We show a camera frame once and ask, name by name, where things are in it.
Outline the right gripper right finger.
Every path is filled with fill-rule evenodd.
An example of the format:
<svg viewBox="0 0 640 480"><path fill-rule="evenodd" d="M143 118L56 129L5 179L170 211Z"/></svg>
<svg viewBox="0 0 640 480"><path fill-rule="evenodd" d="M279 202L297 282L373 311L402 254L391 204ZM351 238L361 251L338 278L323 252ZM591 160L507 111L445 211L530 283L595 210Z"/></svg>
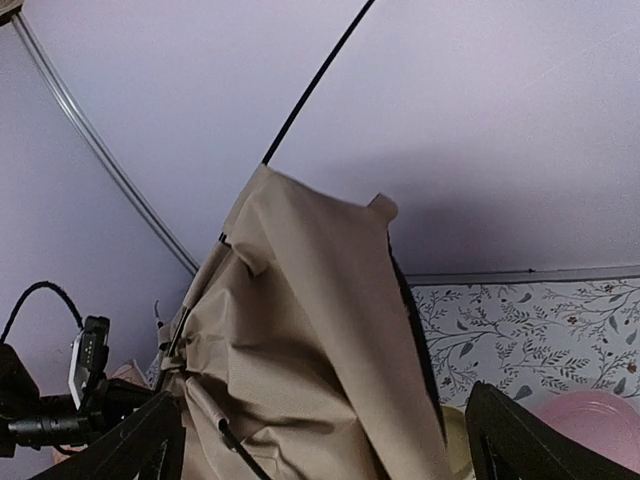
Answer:
<svg viewBox="0 0 640 480"><path fill-rule="evenodd" d="M489 383L476 382L465 411L480 480L637 480L639 474L557 432Z"/></svg>

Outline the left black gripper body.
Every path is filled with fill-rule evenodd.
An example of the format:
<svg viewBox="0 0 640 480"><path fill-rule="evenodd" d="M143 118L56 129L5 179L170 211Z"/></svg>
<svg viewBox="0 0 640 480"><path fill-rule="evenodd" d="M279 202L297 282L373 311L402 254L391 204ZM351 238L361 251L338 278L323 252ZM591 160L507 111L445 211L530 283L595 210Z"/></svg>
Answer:
<svg viewBox="0 0 640 480"><path fill-rule="evenodd" d="M152 391L101 377L78 409L70 395L42 397L16 351L1 345L1 455L17 446L40 449L89 445L119 425L152 397Z"/></svg>

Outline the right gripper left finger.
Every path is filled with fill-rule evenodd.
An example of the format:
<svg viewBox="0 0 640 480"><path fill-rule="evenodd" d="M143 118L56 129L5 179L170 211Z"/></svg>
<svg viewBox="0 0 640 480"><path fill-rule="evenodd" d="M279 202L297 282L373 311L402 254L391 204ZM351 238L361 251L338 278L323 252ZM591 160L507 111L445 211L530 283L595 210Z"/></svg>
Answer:
<svg viewBox="0 0 640 480"><path fill-rule="evenodd" d="M162 392L94 444L34 478L179 479L185 434L176 399Z"/></svg>

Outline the black tent pole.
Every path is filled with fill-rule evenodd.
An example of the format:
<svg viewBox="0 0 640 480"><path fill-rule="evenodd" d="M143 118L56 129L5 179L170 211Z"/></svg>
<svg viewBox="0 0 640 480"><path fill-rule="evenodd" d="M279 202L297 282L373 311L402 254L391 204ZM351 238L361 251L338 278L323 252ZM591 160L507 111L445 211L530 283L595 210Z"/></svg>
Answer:
<svg viewBox="0 0 640 480"><path fill-rule="evenodd" d="M348 42L349 38L355 32L359 24L362 22L362 20L365 18L365 16L367 15L367 13L370 11L370 9L373 7L375 3L376 3L375 0L367 0L364 3L364 5L361 7L361 9L358 11L354 19L350 22L348 27L345 29L345 31L342 33L342 35L340 36L336 44L333 46L333 48L331 49L331 51L329 52L325 60L322 62L319 69L316 71L311 81L309 82L309 84L307 85L307 87L305 88L305 90L303 91L303 93L295 103L289 115L286 117L277 135L275 136L269 148L267 149L266 153L262 157L262 160L261 160L262 165L264 166L269 165L271 159L277 152L278 148L280 147L281 143L283 142L284 138L286 137L287 133L289 132L296 118L304 108L305 104L313 94L314 90L317 88L322 78L324 77L324 75L326 74L326 72L328 71L328 69L336 59L336 57L339 55L342 48Z"/></svg>
<svg viewBox="0 0 640 480"><path fill-rule="evenodd" d="M218 422L218 430L223 437L227 447L240 456L247 467L254 473L254 475L258 479L271 480L271 477L258 464L254 457L245 449L240 440L234 435L229 426L229 422L226 419L222 419Z"/></svg>

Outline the beige fabric pet tent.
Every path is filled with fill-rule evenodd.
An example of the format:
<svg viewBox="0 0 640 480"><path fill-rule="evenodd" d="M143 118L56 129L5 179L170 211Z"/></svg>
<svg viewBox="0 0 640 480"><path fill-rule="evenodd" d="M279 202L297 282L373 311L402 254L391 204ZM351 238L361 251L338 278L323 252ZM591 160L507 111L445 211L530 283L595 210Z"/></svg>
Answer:
<svg viewBox="0 0 640 480"><path fill-rule="evenodd" d="M448 479L419 323L389 252L394 202L316 192L268 167L237 198L163 362L186 479Z"/></svg>

